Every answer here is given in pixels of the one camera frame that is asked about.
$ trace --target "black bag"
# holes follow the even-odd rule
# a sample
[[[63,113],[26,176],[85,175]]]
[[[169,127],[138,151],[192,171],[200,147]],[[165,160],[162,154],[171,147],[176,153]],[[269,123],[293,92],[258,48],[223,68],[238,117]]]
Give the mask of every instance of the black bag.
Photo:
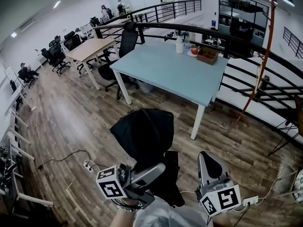
[[[149,188],[169,205],[183,206],[184,200],[176,186],[178,153],[167,151],[174,137],[173,114],[159,109],[132,111],[110,131],[127,154],[137,161],[133,171],[140,172],[157,163],[164,163],[164,173]]]
[[[17,90],[17,87],[16,87],[15,82],[14,82],[13,80],[11,80],[11,81],[9,82],[9,84],[10,84],[10,86],[11,86],[11,89],[13,89],[13,91],[15,92],[15,91]]]
[[[124,11],[124,8],[123,8],[122,4],[118,4],[118,11],[119,12],[123,12]]]

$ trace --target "air conditioner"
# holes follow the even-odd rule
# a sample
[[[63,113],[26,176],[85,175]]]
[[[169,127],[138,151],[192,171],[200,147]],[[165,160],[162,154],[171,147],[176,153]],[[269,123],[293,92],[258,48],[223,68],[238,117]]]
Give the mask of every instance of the air conditioner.
[[[35,19],[31,18],[30,20],[26,21],[24,24],[22,24],[20,26],[20,31],[23,32],[25,30],[27,30],[29,27],[32,26],[32,24],[34,23]]]

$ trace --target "plastic bottle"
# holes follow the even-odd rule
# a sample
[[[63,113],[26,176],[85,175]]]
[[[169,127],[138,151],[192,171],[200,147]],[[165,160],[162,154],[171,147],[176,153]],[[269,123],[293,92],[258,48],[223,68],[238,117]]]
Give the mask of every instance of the plastic bottle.
[[[184,44],[185,44],[185,52],[190,51],[191,44],[190,44],[190,40],[189,40],[188,35],[185,36]]]
[[[181,36],[178,36],[176,41],[176,52],[178,54],[182,54],[184,52],[183,38]]]

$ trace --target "power strip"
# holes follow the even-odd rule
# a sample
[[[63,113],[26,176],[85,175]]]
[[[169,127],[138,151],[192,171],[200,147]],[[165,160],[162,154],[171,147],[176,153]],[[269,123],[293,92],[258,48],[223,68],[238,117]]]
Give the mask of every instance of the power strip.
[[[251,198],[243,199],[242,205],[244,207],[246,207],[248,205],[248,203],[250,203],[250,205],[256,204],[258,202],[258,200],[259,200],[259,196],[254,196]]]
[[[90,167],[90,166],[88,165],[87,161],[85,161],[85,162],[83,163],[83,165],[84,165],[84,168],[85,168],[86,170],[88,170],[90,173],[93,173],[93,172],[94,172],[93,168]]]

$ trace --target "wooden box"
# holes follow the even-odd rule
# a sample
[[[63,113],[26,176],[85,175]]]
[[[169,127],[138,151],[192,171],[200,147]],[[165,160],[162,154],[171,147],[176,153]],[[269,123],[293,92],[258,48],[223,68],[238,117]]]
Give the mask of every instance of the wooden box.
[[[218,51],[207,47],[202,47],[197,55],[197,60],[213,65],[218,59]]]

